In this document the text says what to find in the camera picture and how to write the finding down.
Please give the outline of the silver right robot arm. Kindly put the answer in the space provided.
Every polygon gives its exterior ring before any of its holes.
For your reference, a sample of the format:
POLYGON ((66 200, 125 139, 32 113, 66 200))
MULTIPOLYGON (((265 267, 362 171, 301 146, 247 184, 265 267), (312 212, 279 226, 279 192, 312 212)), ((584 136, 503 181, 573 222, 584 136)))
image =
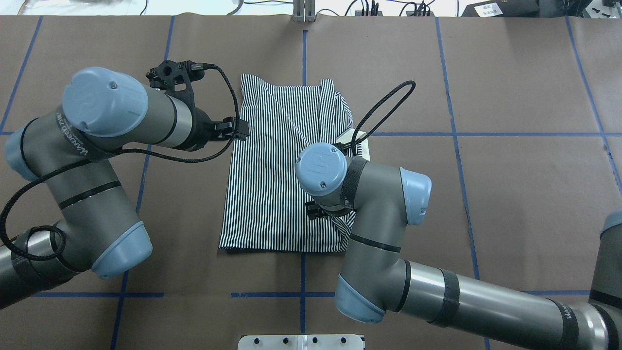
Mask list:
POLYGON ((295 160, 327 213, 356 214, 334 301, 538 350, 621 348, 621 195, 595 138, 379 138, 371 161, 295 160))

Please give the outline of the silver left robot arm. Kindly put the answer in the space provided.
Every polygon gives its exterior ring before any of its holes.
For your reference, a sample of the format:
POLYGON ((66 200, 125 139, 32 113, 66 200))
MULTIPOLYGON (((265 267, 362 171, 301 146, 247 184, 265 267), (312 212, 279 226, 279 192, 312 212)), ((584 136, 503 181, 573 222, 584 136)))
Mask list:
POLYGON ((139 153, 131 142, 194 152, 207 142, 249 136, 236 94, 224 71, 210 63, 165 60, 145 85, 126 73, 87 67, 65 87, 61 104, 10 135, 4 154, 27 180, 1 212, 1 307, 51 290, 91 270, 106 280, 145 261, 153 244, 110 160, 139 153), (15 238, 8 214, 30 189, 46 184, 61 210, 54 224, 15 238))

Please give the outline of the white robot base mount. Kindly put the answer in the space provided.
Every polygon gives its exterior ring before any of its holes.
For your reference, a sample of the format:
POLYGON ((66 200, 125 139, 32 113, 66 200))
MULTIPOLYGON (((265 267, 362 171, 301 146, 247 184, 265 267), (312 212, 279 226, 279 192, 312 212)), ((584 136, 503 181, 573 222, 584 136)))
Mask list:
POLYGON ((358 334, 247 335, 238 350, 365 350, 364 336, 358 334))

